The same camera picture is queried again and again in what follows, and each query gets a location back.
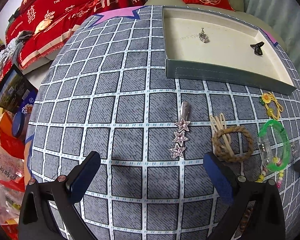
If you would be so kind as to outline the green translucent bangle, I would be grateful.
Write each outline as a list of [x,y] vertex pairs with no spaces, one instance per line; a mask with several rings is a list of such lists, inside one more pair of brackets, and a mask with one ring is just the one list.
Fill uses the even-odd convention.
[[258,147],[263,166],[271,172],[284,170],[291,157],[291,145],[283,125],[269,120],[259,130]]

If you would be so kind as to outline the star rhinestone hair clip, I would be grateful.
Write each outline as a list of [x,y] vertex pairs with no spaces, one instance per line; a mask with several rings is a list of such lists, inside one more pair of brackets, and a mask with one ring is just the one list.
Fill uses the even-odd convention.
[[190,131],[190,121],[188,120],[189,112],[190,104],[187,101],[183,101],[181,103],[180,118],[175,123],[177,130],[174,132],[174,139],[172,140],[174,147],[170,148],[171,157],[173,159],[184,158],[184,152],[186,150],[185,142],[189,141],[189,138],[186,136],[186,133]]

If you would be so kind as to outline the black claw hair clip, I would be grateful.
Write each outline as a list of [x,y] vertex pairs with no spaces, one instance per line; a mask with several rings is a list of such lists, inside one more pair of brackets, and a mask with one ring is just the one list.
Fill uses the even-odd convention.
[[262,46],[264,46],[264,42],[258,42],[256,44],[251,44],[250,47],[254,50],[254,54],[258,55],[258,56],[262,56],[263,52],[262,52]]

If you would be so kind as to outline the silver heart pendant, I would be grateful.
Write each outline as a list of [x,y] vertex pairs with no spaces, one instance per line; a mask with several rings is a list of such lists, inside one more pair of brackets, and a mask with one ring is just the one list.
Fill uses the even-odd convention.
[[202,28],[201,32],[198,34],[199,38],[202,42],[204,43],[209,43],[210,39],[209,37],[205,34],[204,28]]

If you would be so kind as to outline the small silver pendant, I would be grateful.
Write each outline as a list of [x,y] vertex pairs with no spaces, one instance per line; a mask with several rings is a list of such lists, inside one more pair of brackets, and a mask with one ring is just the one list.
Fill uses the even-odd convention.
[[291,155],[293,156],[294,159],[296,159],[298,157],[298,148],[295,141],[293,141],[290,144],[290,148],[291,148]]

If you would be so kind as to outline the grey jewelry tray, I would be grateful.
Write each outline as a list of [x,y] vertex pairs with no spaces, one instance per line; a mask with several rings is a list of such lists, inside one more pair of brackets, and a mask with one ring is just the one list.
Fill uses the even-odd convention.
[[[227,82],[285,95],[296,90],[288,57],[267,31],[211,10],[164,6],[162,23],[166,76]],[[204,28],[209,43],[199,38]],[[264,42],[262,56],[251,44]]]

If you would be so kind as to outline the orange red gift bag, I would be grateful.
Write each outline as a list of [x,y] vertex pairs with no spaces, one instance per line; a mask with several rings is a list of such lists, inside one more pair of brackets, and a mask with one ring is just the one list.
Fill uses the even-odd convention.
[[12,120],[0,114],[0,184],[18,192],[25,191],[24,143],[12,136]]

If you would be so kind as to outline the blue lid jar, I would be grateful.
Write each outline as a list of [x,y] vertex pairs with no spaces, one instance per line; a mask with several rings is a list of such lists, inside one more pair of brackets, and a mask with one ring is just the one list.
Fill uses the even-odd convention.
[[27,133],[25,120],[25,115],[21,112],[17,112],[12,121],[12,135],[21,141],[25,141]]

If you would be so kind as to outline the grey checked tablecloth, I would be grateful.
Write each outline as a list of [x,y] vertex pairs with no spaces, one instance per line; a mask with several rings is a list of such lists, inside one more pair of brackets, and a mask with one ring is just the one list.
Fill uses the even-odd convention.
[[[290,95],[227,82],[166,76],[162,23],[165,5],[147,5],[87,18],[63,46],[39,88],[30,117],[27,168],[38,185],[62,178],[91,151],[101,165],[77,214],[98,239],[208,239],[228,210],[204,169],[216,150],[210,115],[227,128],[245,128],[251,140],[230,133],[237,176],[274,183],[285,232],[300,233],[300,76],[288,57],[296,85]],[[170,148],[181,103],[190,104],[184,158]],[[262,164],[260,128],[280,122],[298,157],[278,172]]]

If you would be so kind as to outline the dark picture box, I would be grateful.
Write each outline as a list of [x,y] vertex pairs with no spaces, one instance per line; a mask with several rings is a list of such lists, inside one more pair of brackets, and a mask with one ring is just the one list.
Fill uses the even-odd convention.
[[13,64],[0,82],[0,107],[16,114],[27,96],[37,92],[38,89]]

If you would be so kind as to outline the grey crumpled clothes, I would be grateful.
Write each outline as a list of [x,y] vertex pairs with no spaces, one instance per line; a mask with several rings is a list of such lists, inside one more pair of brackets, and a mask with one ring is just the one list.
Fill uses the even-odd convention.
[[33,35],[33,31],[21,31],[16,38],[13,38],[9,44],[0,51],[0,75],[3,73],[3,68],[9,60],[12,60],[13,63],[17,62],[18,54],[23,48],[24,42]]

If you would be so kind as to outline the red sofa cover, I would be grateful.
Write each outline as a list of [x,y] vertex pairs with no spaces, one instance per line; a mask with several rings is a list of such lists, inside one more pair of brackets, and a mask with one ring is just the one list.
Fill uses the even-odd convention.
[[5,64],[0,81],[13,64],[27,73],[53,61],[89,16],[141,6],[146,2],[147,0],[23,0],[7,26],[5,47],[21,31],[33,31],[34,35],[24,42],[17,62],[9,60]]

